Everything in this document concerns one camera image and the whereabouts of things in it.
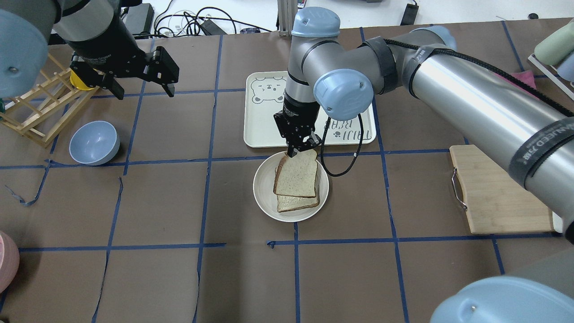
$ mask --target light blue bowl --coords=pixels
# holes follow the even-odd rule
[[[119,136],[107,121],[92,121],[83,125],[70,140],[70,156],[85,165],[101,165],[109,162],[119,149]]]

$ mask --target wooden rack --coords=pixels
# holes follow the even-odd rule
[[[98,89],[98,87],[95,87],[88,91],[82,91],[73,87],[69,82],[72,71],[69,68],[65,68],[52,55],[48,54],[48,57],[61,71],[54,72],[54,74],[50,76],[43,70],[40,70],[40,74],[46,81],[42,84],[36,84],[34,88],[21,97],[9,98],[12,102],[6,104],[6,111],[0,111],[0,124],[31,139],[44,148],[52,143],[54,138],[66,127],[70,120],[81,111],[82,107]],[[39,105],[35,106],[35,102],[32,102],[32,100],[41,99],[40,96],[42,94],[46,96],[45,99],[40,101]],[[71,103],[71,105],[68,110],[50,130],[45,133],[37,130],[39,125],[69,103]],[[15,116],[19,109],[28,109],[32,113],[20,122]]]

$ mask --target blue tape line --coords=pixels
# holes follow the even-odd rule
[[[413,149],[413,150],[389,150],[384,151],[385,155],[397,155],[400,153],[442,153],[449,152],[449,149]]]
[[[301,323],[301,297],[299,285],[299,226],[293,223],[293,248],[295,254],[295,321]]]
[[[358,239],[310,239],[298,240],[298,244],[351,244],[351,243],[407,243],[407,242],[433,242],[433,241],[464,241],[489,239],[536,239],[536,238],[562,238],[559,233],[523,233],[523,234],[490,234],[472,236],[444,236],[444,237],[397,237],[397,238],[358,238]],[[294,240],[270,240],[267,245],[293,245]]]
[[[68,109],[70,107],[70,104],[66,104],[66,106],[64,107],[64,112],[62,112],[62,116],[64,116],[66,114],[66,112],[68,112]],[[52,147],[50,148],[50,155],[54,153],[54,149],[56,149],[56,144],[58,143],[58,138],[60,138],[60,134],[58,134],[56,136],[56,138],[54,138],[54,142],[52,143]]]
[[[105,245],[84,247],[39,247],[18,248],[20,252],[53,252],[53,251],[106,251],[106,250],[155,250],[155,249],[195,249],[195,248],[221,248],[225,243],[190,243],[190,244],[150,244],[150,245],[113,245],[109,248]]]
[[[150,165],[150,164],[179,164],[179,163],[201,163],[207,162],[207,158],[197,158],[197,159],[167,159],[167,160],[140,160],[140,161],[130,161],[130,166],[132,165]]]
[[[156,40],[152,39],[152,44],[149,48],[150,51],[153,50],[153,47],[155,44],[156,44]],[[135,110],[134,125],[131,128],[130,144],[127,146],[126,164],[123,166],[123,176],[127,175],[127,169],[130,167],[130,154],[131,154],[131,149],[134,145],[135,130],[137,129],[137,126],[138,126],[139,111],[141,110],[142,101],[144,98],[145,83],[146,83],[146,81],[142,82],[142,88],[139,91],[138,107]]]
[[[108,244],[107,244],[107,248],[106,248],[106,264],[104,265],[104,274],[102,276],[102,285],[100,286],[100,296],[98,298],[98,303],[96,304],[96,309],[94,310],[94,315],[92,315],[92,323],[96,322],[96,319],[98,317],[98,310],[100,308],[100,302],[102,301],[102,293],[104,290],[104,283],[106,282],[107,266],[108,266],[108,263],[110,261],[110,247],[111,247],[112,241],[114,241],[115,224],[118,220],[119,205],[122,202],[123,181],[122,181],[121,177],[118,177],[118,180],[119,180],[118,199],[115,203],[114,216],[111,220],[110,237],[108,238]]]
[[[501,275],[504,275],[505,271],[504,264],[502,263],[501,252],[498,249],[498,242],[494,236],[492,237],[492,247],[494,248],[494,255],[497,257],[498,270],[500,270]]]
[[[363,239],[317,239],[300,240],[299,244],[348,244],[348,243],[393,243],[394,238],[363,238]]]
[[[364,30],[363,30],[363,27],[359,27],[359,32],[360,32],[360,39],[361,39],[361,41],[364,41]]]
[[[42,176],[42,181],[40,182],[40,186],[38,187],[38,192],[36,192],[36,196],[31,201],[28,201],[28,202],[24,201],[24,199],[22,199],[22,197],[20,197],[19,195],[15,194],[11,188],[9,188],[7,186],[5,186],[5,187],[10,191],[11,195],[20,202],[20,204],[22,204],[24,206],[33,205],[40,198],[40,194],[42,193],[42,188],[44,187],[44,183],[46,182],[46,177],[48,177],[49,171],[50,171],[50,162],[48,161],[48,165],[44,169],[44,176]]]
[[[2,312],[2,309],[4,309],[4,303],[6,302],[6,296],[8,295],[9,289],[10,289],[10,286],[6,287],[6,289],[2,293],[2,299],[0,299],[0,313]]]
[[[373,112],[375,118],[375,128],[377,133],[379,134],[379,149],[381,150],[381,163],[383,167],[383,178],[385,179],[385,196],[387,199],[387,207],[389,210],[389,221],[391,225],[391,233],[393,235],[394,243],[395,243],[395,260],[397,262],[397,276],[398,276],[398,284],[399,290],[401,292],[401,303],[402,303],[402,313],[405,318],[405,323],[409,323],[409,310],[407,307],[406,302],[406,292],[405,292],[405,282],[402,275],[402,264],[401,264],[401,253],[398,247],[398,239],[397,239],[397,228],[395,227],[394,220],[393,220],[393,208],[391,207],[391,199],[389,196],[389,175],[387,172],[387,161],[385,158],[385,147],[383,146],[383,140],[381,136],[381,125],[379,124],[379,116],[377,113],[377,102],[373,98]]]
[[[245,89],[222,89],[219,92],[245,92]]]
[[[39,247],[39,248],[18,248],[20,252],[50,252],[50,251],[104,251],[105,245],[85,246],[85,247]]]
[[[201,214],[201,233],[199,236],[199,241],[201,244],[205,242],[205,223],[207,222],[207,201],[210,191],[210,179],[211,179],[211,163],[213,159],[214,152],[214,134],[215,134],[215,117],[217,115],[217,98],[219,91],[219,72],[221,70],[221,54],[223,48],[223,35],[219,36],[219,48],[217,55],[217,68],[215,70],[215,89],[214,89],[214,107],[211,114],[211,133],[210,133],[210,152],[207,160],[207,174],[205,176],[205,193],[203,196],[203,212]],[[193,314],[193,323],[197,322],[197,308],[199,307],[199,291],[200,291],[200,281],[201,281],[201,264],[203,261],[203,248],[199,248],[197,254],[197,302],[195,305],[195,312]]]
[[[110,250],[106,251],[106,264],[104,265],[104,273],[102,275],[102,284],[100,285],[100,296],[98,297],[98,303],[96,303],[96,309],[92,315],[92,323],[96,323],[98,319],[98,311],[100,309],[100,303],[102,302],[102,293],[104,290],[104,283],[106,282],[107,265],[110,262]]]
[[[62,164],[62,163],[58,163],[57,161],[50,161],[51,167],[52,168],[75,168],[75,167],[113,167],[113,166],[125,166],[125,162],[119,162],[119,163],[106,163],[106,164],[102,164],[102,165],[96,165],[96,166],[90,166],[90,165],[84,165],[84,164]]]
[[[184,244],[153,244],[153,245],[113,245],[111,250],[155,250],[155,249],[195,249],[195,248],[220,248],[225,243],[184,243]]]
[[[45,168],[44,165],[22,165],[22,166],[0,166],[0,171],[2,170],[26,170],[31,168]]]
[[[215,90],[193,90],[193,91],[176,91],[175,94],[200,94],[200,93],[213,93]],[[167,95],[166,92],[153,92],[153,93],[144,93],[142,94],[144,97],[153,97],[157,95]]]
[[[139,94],[138,94],[138,93],[124,94],[123,97],[124,97],[124,98],[139,97]],[[108,99],[108,98],[115,98],[115,95],[113,95],[113,94],[93,95],[93,96],[91,97],[91,99]]]
[[[502,28],[504,28],[504,32],[506,33],[506,38],[508,38],[508,42],[510,43],[510,46],[512,47],[512,52],[514,53],[514,57],[516,58],[516,61],[518,62],[518,66],[520,66],[520,70],[522,72],[524,72],[524,66],[522,65],[522,60],[518,56],[518,52],[516,51],[516,47],[514,46],[514,43],[512,42],[512,38],[510,37],[510,33],[508,32],[508,28],[506,27],[506,23],[504,22],[504,20],[501,20],[501,24],[502,24]]]
[[[115,224],[118,221],[119,205],[122,202],[123,181],[121,177],[118,177],[118,180],[119,180],[118,200],[115,203],[114,217],[111,220],[110,237],[108,238],[108,248],[111,247],[111,243],[112,241],[114,241]]]

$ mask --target bear cartoon print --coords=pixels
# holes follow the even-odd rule
[[[253,103],[260,104],[263,101],[283,102],[283,93],[287,80],[284,77],[256,78],[251,83],[253,90]]]

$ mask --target pink bowl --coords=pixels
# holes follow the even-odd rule
[[[0,231],[0,293],[14,279],[19,264],[20,253],[16,243],[6,233]]]

